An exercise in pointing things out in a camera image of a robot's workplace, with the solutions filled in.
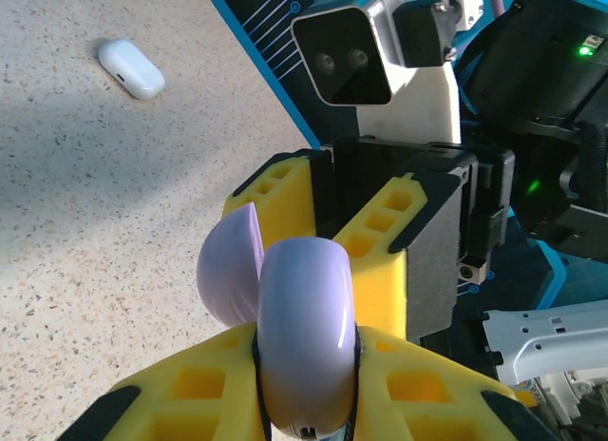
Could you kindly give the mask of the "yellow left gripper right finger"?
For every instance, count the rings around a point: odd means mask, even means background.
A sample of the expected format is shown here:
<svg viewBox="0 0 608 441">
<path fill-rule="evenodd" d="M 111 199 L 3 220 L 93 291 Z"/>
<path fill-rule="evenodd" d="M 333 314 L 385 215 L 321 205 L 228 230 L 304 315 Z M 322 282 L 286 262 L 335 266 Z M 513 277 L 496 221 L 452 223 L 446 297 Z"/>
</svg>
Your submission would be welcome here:
<svg viewBox="0 0 608 441">
<path fill-rule="evenodd" d="M 360 327 L 353 441 L 560 441 L 504 384 Z"/>
</svg>

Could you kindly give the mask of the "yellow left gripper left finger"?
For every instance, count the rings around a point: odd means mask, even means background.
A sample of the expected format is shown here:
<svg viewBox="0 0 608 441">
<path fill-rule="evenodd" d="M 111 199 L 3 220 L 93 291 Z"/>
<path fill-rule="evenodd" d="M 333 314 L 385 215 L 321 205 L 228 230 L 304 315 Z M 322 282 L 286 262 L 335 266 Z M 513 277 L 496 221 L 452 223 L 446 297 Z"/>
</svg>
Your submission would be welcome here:
<svg viewBox="0 0 608 441">
<path fill-rule="evenodd" d="M 240 325 L 132 374 L 57 441 L 266 441 L 255 332 Z"/>
</svg>

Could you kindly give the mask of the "purple earbud charging case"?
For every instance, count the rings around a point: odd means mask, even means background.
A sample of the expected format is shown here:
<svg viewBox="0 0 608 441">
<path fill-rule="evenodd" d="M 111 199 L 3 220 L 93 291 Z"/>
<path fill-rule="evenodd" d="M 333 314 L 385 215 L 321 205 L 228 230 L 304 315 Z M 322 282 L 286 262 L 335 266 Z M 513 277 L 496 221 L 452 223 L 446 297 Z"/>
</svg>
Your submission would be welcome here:
<svg viewBox="0 0 608 441">
<path fill-rule="evenodd" d="M 218 322 L 255 323 L 258 394 L 270 422 L 301 440 L 343 433 L 356 402 L 358 346 L 343 246 L 292 237 L 265 248 L 248 203 L 204 239 L 197 285 Z"/>
</svg>

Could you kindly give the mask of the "white earbud charging case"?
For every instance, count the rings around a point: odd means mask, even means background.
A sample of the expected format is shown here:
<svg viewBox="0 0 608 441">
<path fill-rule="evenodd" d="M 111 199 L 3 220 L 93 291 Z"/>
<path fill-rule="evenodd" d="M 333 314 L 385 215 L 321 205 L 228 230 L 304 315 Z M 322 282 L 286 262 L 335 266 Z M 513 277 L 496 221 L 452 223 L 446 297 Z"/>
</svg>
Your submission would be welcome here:
<svg viewBox="0 0 608 441">
<path fill-rule="evenodd" d="M 138 100 L 150 100 L 165 87 L 161 71 L 131 41 L 114 39 L 98 51 L 101 66 Z"/>
</svg>

